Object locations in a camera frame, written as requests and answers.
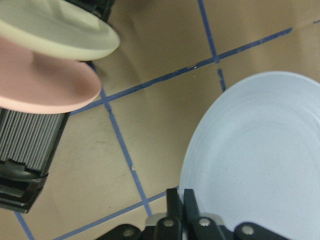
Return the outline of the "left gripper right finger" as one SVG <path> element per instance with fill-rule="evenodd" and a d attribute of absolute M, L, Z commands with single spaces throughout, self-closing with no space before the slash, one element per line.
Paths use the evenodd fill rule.
<path fill-rule="evenodd" d="M 201 213 L 193 189 L 185 189 L 183 213 L 189 240 L 229 240 L 223 219 L 213 213 Z"/>

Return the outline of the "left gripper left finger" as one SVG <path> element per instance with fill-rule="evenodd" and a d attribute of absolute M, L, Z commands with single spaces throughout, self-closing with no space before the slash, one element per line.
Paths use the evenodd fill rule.
<path fill-rule="evenodd" d="M 183 238 L 183 207 L 176 188 L 166 190 L 166 216 L 157 221 L 155 240 L 181 240 Z"/>

